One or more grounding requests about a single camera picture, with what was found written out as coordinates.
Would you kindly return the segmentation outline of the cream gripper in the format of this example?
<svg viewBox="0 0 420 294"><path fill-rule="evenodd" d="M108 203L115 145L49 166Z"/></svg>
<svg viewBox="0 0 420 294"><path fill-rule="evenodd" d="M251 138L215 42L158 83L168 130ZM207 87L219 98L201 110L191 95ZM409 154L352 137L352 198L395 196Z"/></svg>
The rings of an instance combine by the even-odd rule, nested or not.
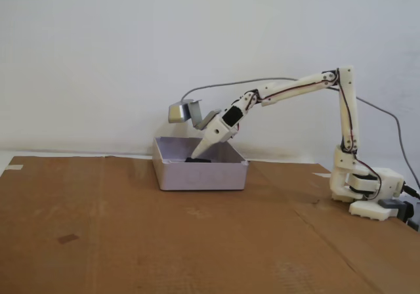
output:
<svg viewBox="0 0 420 294"><path fill-rule="evenodd" d="M226 142L238 133L236 126L229 127L221 117L214 117L204 133L204 138L201 139L191 154L192 159L199 159L212 147L213 143Z"/></svg>

